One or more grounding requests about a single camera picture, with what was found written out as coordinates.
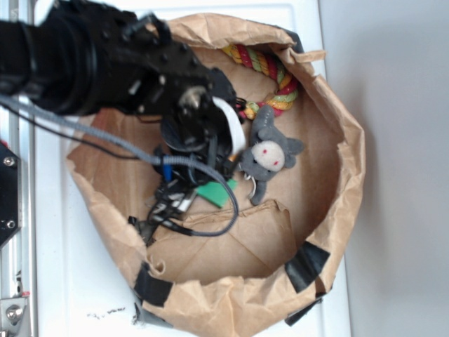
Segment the multicolored rope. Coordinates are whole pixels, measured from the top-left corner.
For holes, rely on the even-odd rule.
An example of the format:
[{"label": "multicolored rope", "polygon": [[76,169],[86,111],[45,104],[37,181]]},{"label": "multicolored rope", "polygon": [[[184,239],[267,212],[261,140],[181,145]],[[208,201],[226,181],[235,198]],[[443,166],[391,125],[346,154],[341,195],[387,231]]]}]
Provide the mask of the multicolored rope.
[{"label": "multicolored rope", "polygon": [[270,54],[255,51],[241,44],[232,44],[222,49],[235,63],[252,68],[272,78],[279,85],[275,96],[266,102],[247,102],[243,118],[254,119],[263,105],[271,105],[274,114],[279,116],[292,107],[298,96],[297,79],[285,68],[282,62]]}]

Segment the gray plush toy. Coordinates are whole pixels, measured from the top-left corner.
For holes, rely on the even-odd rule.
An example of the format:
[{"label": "gray plush toy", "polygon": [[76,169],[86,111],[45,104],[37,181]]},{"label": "gray plush toy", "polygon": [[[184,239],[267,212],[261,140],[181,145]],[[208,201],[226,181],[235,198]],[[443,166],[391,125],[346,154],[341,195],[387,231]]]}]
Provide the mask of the gray plush toy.
[{"label": "gray plush toy", "polygon": [[251,128],[250,147],[243,152],[239,163],[239,170],[255,182],[255,190],[250,196],[253,205],[262,201],[267,181],[283,167],[294,167],[295,155],[303,149],[301,140],[285,137],[274,126],[272,107],[264,105],[260,108]]}]

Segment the green tag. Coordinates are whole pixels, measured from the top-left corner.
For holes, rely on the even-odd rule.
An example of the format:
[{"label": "green tag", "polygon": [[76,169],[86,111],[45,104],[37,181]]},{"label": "green tag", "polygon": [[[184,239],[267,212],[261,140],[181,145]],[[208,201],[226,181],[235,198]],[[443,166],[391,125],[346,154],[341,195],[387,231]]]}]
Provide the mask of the green tag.
[{"label": "green tag", "polygon": [[[234,179],[229,179],[227,184],[233,191],[237,187],[237,182]],[[222,208],[229,199],[229,195],[225,188],[215,181],[210,181],[209,183],[198,187],[196,191],[200,197],[203,197],[220,208]]]}]

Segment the paper bag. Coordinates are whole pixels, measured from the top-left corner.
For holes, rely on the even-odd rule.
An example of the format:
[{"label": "paper bag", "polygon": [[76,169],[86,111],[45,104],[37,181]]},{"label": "paper bag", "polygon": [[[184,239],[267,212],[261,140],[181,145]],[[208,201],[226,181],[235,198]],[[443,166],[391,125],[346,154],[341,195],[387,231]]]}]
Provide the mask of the paper bag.
[{"label": "paper bag", "polygon": [[[229,233],[186,237],[160,227],[146,247],[127,219],[147,215],[146,201],[160,180],[154,169],[85,145],[74,148],[67,163],[103,242],[146,314],[198,336],[253,336],[282,319],[294,321],[291,314],[331,290],[361,203],[363,130],[325,79],[314,74],[311,62],[324,52],[297,53],[281,28],[215,14],[169,25],[174,39],[193,47],[206,66],[220,68],[246,100],[264,100],[277,83],[237,65],[220,49],[243,44],[279,57],[301,84],[293,107],[275,120],[285,135],[304,142],[297,164],[269,181],[259,206],[247,198],[251,182],[235,174],[241,212]],[[148,152],[163,144],[157,124],[116,110],[102,110],[92,124]],[[244,128],[248,132],[250,122]],[[219,210],[196,198],[182,225],[214,231],[231,213],[230,205]]]}]

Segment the gray wall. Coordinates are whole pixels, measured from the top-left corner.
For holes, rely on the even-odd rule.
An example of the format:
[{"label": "gray wall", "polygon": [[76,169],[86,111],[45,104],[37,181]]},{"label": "gray wall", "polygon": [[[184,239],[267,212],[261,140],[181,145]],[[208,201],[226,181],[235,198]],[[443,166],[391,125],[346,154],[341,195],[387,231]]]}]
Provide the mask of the gray wall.
[{"label": "gray wall", "polygon": [[367,138],[354,337],[449,336],[449,1],[320,0],[328,81]]}]

